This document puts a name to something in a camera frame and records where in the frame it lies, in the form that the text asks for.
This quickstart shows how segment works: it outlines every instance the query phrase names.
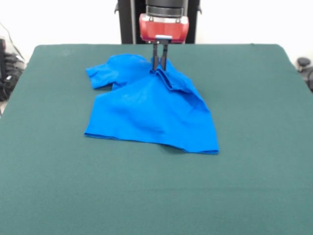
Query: white wall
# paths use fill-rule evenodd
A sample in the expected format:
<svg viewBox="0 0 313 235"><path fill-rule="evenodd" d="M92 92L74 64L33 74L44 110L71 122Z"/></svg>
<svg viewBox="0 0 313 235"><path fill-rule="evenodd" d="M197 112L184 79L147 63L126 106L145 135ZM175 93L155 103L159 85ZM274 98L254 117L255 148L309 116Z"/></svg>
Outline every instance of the white wall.
<svg viewBox="0 0 313 235"><path fill-rule="evenodd" d="M201 0L197 43L280 44L313 60L313 0Z"/></svg>
<svg viewBox="0 0 313 235"><path fill-rule="evenodd" d="M119 44L116 2L7 0L0 21L27 58L39 44ZM201 0L201 6L197 43L277 43L293 62L313 59L313 0Z"/></svg>

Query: blue t-shirt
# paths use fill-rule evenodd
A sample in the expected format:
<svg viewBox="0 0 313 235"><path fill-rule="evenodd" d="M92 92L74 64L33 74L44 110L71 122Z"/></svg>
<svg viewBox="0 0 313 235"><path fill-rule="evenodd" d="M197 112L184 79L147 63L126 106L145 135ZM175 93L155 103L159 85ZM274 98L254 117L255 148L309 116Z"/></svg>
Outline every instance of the blue t-shirt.
<svg viewBox="0 0 313 235"><path fill-rule="evenodd" d="M142 56L123 54L86 69L94 89L113 87L96 97L85 135L217 154L211 113L191 80L169 61L166 71L151 67Z"/></svg>

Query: green table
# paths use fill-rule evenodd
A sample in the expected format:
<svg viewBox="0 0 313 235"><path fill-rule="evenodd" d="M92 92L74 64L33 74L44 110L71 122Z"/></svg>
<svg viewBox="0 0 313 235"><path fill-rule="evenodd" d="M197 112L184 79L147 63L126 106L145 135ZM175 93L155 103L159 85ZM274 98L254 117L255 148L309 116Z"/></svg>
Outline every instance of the green table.
<svg viewBox="0 0 313 235"><path fill-rule="evenodd" d="M39 46L0 119L0 235L311 235L313 97L277 45L172 45L220 154L87 138L85 68L151 46Z"/></svg>

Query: black cable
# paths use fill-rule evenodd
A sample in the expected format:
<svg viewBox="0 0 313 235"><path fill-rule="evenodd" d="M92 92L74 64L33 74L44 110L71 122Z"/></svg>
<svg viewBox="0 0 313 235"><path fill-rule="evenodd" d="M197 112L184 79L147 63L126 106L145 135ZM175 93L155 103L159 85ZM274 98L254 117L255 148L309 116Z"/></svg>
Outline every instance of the black cable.
<svg viewBox="0 0 313 235"><path fill-rule="evenodd" d="M16 52L19 54L19 56L20 56L23 60L25 60L24 57L22 56L21 52L19 51L19 49L14 45L9 30L8 30L6 27L4 27L4 25L1 23L1 21L0 21L0 25L1 25L2 28L7 32L8 36L9 36L9 39L10 39L10 42L11 42L12 46L14 47L14 49L16 50Z"/></svg>

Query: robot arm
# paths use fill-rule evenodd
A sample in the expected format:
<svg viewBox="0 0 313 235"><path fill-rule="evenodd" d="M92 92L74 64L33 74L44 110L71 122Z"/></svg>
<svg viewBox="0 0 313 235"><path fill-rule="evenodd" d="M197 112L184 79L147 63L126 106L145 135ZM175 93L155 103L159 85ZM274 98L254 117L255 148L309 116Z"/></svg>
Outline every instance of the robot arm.
<svg viewBox="0 0 313 235"><path fill-rule="evenodd" d="M146 5L146 14L141 14L139 19L140 36L154 44L153 70L159 64L157 45L163 44L160 63L166 70L168 44L183 43L187 37L189 20L183 16L184 0L146 0Z"/></svg>

